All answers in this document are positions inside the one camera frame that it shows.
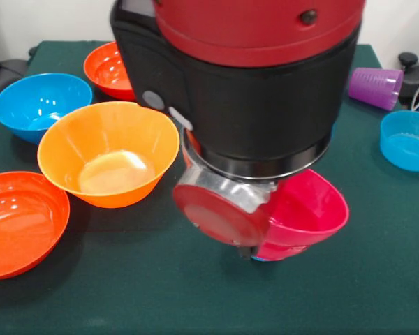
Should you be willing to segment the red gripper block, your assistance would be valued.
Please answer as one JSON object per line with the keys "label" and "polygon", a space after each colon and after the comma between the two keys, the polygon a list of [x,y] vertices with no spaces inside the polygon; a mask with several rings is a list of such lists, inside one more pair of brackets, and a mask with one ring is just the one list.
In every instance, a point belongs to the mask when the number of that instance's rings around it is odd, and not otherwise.
{"label": "red gripper block", "polygon": [[254,258],[269,229],[264,206],[249,214],[206,188],[177,185],[173,198],[182,213],[207,236],[237,247],[244,260]]}

